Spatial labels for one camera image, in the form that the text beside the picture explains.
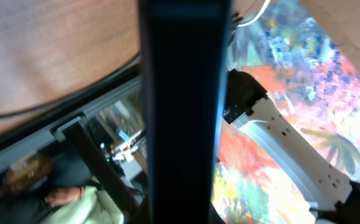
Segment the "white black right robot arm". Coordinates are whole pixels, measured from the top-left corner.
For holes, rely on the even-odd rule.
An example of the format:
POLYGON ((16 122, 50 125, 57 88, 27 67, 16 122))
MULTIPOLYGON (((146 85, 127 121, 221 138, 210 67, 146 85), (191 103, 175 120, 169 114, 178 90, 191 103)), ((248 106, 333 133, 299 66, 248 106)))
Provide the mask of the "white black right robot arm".
POLYGON ((316 223, 360 223, 360 183, 319 155, 250 74, 228 72, 223 118, 285 171, 308 202, 316 223))

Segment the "blue Galaxy smartphone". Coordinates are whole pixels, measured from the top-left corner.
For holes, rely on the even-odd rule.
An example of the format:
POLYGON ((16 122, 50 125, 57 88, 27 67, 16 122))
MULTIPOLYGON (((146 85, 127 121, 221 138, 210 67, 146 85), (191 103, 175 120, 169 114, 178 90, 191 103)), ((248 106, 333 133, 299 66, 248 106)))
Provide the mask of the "blue Galaxy smartphone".
POLYGON ((229 1, 140 1, 152 223, 213 223, 229 1))

